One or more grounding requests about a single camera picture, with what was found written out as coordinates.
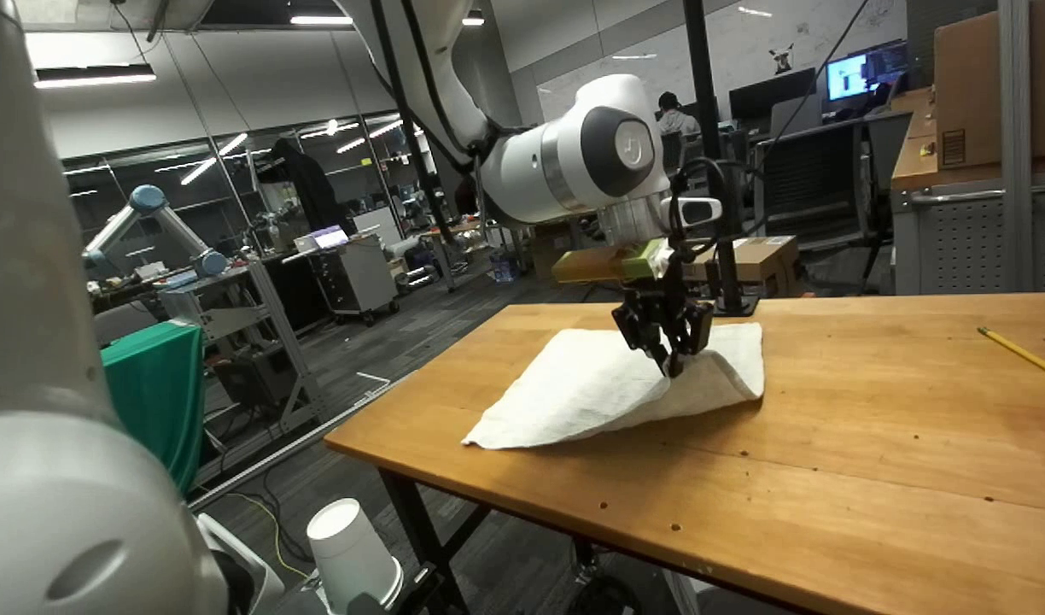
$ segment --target machine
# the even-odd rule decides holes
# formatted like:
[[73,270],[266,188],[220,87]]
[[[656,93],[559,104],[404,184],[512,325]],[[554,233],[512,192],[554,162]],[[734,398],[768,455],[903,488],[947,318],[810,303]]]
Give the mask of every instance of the machine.
[[[469,0],[351,0],[349,12],[373,60],[382,65],[389,51],[389,71],[420,84],[405,93],[411,110],[456,165],[470,165],[499,217],[544,223],[600,212],[626,223],[670,209],[659,138],[635,79],[594,84],[563,121],[504,135],[452,68]],[[237,584],[220,569],[224,556],[212,556],[173,481],[115,423],[68,188],[32,75],[14,3],[0,0],[0,615],[238,612]],[[167,212],[158,192],[141,188],[92,253],[130,217],[158,217],[184,241]],[[680,265],[690,217],[670,209],[661,218]],[[220,267],[192,235],[184,248],[200,274]],[[708,341],[708,318],[708,303],[690,301],[672,274],[635,289],[617,310],[626,340],[670,376],[677,355]]]
[[164,235],[170,235],[189,256],[197,277],[220,277],[224,270],[224,256],[206,248],[170,209],[167,196],[158,184],[141,184],[127,199],[127,207],[108,217],[106,231],[92,235],[83,249],[86,265],[101,265],[106,249],[115,248],[137,218],[155,218]]
[[476,176],[485,217],[502,223],[554,223],[598,217],[612,244],[670,235],[661,280],[626,289],[614,321],[633,350],[680,376],[684,355],[708,346],[710,303],[684,284],[688,223],[715,223],[715,199],[670,196],[653,104],[635,75],[594,79],[549,124],[504,132],[493,124],[452,65],[470,0],[337,0],[355,20],[404,116]]

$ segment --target computer screen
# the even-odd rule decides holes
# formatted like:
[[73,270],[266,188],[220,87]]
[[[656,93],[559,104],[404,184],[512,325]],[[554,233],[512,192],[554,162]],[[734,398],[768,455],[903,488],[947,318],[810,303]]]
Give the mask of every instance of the computer screen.
[[349,244],[349,233],[341,227],[324,227],[311,233],[316,249],[334,249],[341,244]]
[[814,97],[817,91],[818,91],[817,68],[790,71],[790,75],[765,79],[746,91],[731,91],[727,93],[731,116],[738,124],[768,124],[774,104]]
[[829,98],[867,97],[870,91],[867,54],[832,61],[828,79],[829,79]]

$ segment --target metal rack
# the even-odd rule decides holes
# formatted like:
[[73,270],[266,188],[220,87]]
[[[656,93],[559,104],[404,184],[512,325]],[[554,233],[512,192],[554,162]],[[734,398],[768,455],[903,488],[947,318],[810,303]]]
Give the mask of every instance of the metal rack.
[[232,362],[253,354],[266,362],[285,354],[291,367],[291,381],[266,383],[277,388],[277,399],[285,405],[262,413],[266,421],[261,423],[261,431],[224,442],[214,436],[214,421],[249,413],[249,408],[223,405],[206,409],[206,436],[220,455],[197,467],[197,486],[223,479],[230,467],[246,465],[249,458],[262,455],[295,431],[330,417],[262,260],[249,256],[246,267],[230,270],[223,277],[159,292],[158,301],[170,318],[184,318],[206,330],[208,355]]
[[937,184],[894,199],[898,293],[1045,292],[1045,183],[1027,209],[1032,235],[1012,233],[1012,196],[999,183]]

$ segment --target light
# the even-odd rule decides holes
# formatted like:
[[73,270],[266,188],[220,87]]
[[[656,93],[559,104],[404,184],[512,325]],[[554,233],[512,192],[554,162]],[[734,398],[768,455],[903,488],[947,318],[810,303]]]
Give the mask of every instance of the light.
[[389,116],[368,116],[367,124],[394,124],[398,121],[398,113],[389,113]]
[[349,14],[291,14],[295,29],[351,29]]
[[377,128],[368,138],[380,141],[382,135],[396,132],[398,121],[387,124],[387,128]]
[[96,91],[96,87],[130,87],[155,84],[149,65],[60,65],[36,68],[36,91]]
[[337,135],[349,135],[349,132],[359,132],[359,124],[349,124],[349,121],[327,121],[324,124],[324,138],[337,138]]
[[[238,144],[246,144],[246,135],[224,141],[224,147],[220,147],[220,158],[232,153]],[[208,158],[208,162],[200,162],[195,170],[189,170],[189,176],[182,177],[182,184],[197,183],[200,176],[208,176],[208,169],[214,169],[214,158]]]
[[653,61],[656,54],[612,54],[614,61]]
[[367,144],[367,138],[349,141],[349,144],[337,147],[337,153],[349,153],[349,152],[355,152],[355,147],[363,147],[363,144]]
[[485,29],[485,14],[470,12],[469,16],[460,16],[460,29]]
[[83,202],[83,199],[92,199],[92,196],[100,196],[100,188],[73,192],[68,199]]
[[108,169],[106,165],[92,165],[92,169],[68,169],[65,176],[74,177],[74,176],[106,176]]
[[246,135],[232,138],[224,147],[220,147],[220,153],[232,153],[238,144],[246,144]]
[[768,14],[768,12],[755,12],[755,9],[746,9],[746,3],[738,3],[738,14],[771,20],[771,14]]

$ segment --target cardboard box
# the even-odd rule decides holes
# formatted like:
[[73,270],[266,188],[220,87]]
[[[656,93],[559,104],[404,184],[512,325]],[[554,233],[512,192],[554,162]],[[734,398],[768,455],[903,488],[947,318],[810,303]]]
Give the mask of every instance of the cardboard box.
[[[999,20],[937,32],[938,169],[999,165]],[[1045,158],[1045,0],[1032,0],[1032,152]]]

